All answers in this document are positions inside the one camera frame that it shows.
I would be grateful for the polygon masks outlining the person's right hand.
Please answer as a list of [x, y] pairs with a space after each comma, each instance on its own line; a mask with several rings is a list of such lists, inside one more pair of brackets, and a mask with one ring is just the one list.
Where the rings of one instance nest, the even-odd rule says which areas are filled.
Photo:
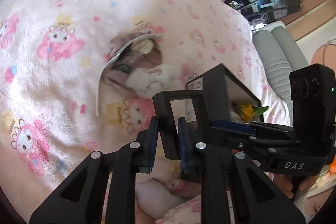
[[[319, 175], [307, 177], [303, 182], [298, 186], [298, 191], [305, 192], [309, 190], [314, 183], [317, 181]], [[293, 184], [291, 180], [287, 179], [284, 174], [274, 174], [273, 183], [276, 184], [279, 189], [289, 198], [292, 199], [294, 196], [293, 193]]]

